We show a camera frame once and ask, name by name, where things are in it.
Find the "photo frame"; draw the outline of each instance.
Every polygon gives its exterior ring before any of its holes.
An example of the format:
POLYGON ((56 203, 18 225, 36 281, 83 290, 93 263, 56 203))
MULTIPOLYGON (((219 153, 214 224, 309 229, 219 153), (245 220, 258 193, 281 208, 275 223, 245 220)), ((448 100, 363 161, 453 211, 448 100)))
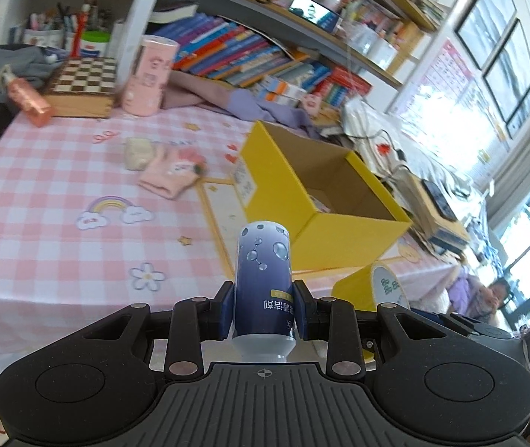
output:
POLYGON ((511 139, 514 139, 524 122, 530 115, 530 88, 523 98, 523 101, 507 123, 507 133, 511 139))
POLYGON ((530 88, 530 55, 523 27, 516 20, 507 43, 484 75, 503 121, 509 122, 530 88))
POLYGON ((489 61, 517 9, 513 0, 476 0, 457 35, 479 69, 489 61))

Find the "phone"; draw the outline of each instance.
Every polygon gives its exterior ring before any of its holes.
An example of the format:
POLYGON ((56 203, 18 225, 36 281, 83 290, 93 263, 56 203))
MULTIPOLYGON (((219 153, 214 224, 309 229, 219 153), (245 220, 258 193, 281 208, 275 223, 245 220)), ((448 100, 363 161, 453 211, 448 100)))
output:
POLYGON ((443 195, 437 184, 424 179, 421 180, 421 182, 422 186, 424 186, 424 189, 426 190, 426 193, 428 193, 432 202, 435 204, 439 215, 450 222, 456 222, 457 217, 453 213, 449 203, 447 203, 445 195, 443 195))
POLYGON ((290 8, 294 15, 298 15, 323 30, 333 33, 339 23, 339 14, 312 0, 293 0, 290 8))

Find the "pen holder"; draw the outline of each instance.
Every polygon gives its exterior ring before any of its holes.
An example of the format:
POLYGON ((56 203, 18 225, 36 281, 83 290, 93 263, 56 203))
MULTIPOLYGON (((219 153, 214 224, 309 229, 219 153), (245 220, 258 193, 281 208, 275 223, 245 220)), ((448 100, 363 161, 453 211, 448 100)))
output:
POLYGON ((110 34, 87 31, 81 35, 81 57, 105 57, 110 43, 110 34))
POLYGON ((64 30, 30 30, 23 33, 23 43, 38 47, 61 49, 64 42, 64 30))

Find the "pink cylindrical container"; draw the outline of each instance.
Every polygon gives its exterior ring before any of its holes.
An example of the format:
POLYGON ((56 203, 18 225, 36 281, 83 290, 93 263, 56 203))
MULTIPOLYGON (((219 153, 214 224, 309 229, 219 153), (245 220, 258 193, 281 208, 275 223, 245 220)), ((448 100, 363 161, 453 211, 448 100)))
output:
POLYGON ((122 107, 137 116, 155 114, 161 105, 169 73, 178 53, 178 44, 169 38, 145 35, 128 80, 122 107))

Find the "pink sock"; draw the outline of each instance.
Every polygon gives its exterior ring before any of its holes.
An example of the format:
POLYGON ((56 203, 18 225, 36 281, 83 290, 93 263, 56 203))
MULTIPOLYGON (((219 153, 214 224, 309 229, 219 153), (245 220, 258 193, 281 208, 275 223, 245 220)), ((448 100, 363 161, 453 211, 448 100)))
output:
POLYGON ((194 148, 156 147, 156 156, 139 177, 139 186, 174 200, 204 171, 205 157, 194 148))

